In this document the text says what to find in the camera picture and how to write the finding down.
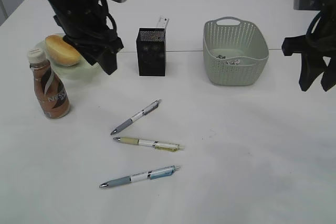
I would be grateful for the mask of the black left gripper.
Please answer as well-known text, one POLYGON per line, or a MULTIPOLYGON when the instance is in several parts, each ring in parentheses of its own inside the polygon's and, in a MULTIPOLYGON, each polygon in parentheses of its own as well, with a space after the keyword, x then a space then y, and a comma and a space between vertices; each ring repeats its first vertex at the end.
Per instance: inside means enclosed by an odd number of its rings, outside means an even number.
POLYGON ((107 0, 52 0, 55 22, 70 43, 91 65, 99 64, 111 75, 117 70, 117 56, 124 45, 107 0))

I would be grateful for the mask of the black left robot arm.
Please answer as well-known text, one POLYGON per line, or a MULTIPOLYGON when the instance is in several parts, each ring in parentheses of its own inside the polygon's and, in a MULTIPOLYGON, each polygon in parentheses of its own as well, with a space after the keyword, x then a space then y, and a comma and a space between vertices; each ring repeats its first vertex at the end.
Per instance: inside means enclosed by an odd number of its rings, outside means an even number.
POLYGON ((64 42, 73 46, 89 64, 98 63, 108 75, 114 73, 117 53, 124 45, 109 12, 108 0, 47 1, 55 12, 56 24, 65 32, 64 42))

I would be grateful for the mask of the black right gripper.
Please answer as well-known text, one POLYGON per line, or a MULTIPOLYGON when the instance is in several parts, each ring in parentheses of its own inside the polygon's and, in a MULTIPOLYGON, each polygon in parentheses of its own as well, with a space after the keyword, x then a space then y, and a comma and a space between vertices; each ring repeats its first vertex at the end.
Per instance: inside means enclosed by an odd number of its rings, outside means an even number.
POLYGON ((311 21, 304 35, 286 37, 281 46, 285 56, 312 52, 317 55, 301 55, 299 85, 307 91, 322 74, 321 85, 325 92, 336 84, 335 60, 335 5, 327 6, 311 21), (331 58, 328 65, 323 56, 331 58))

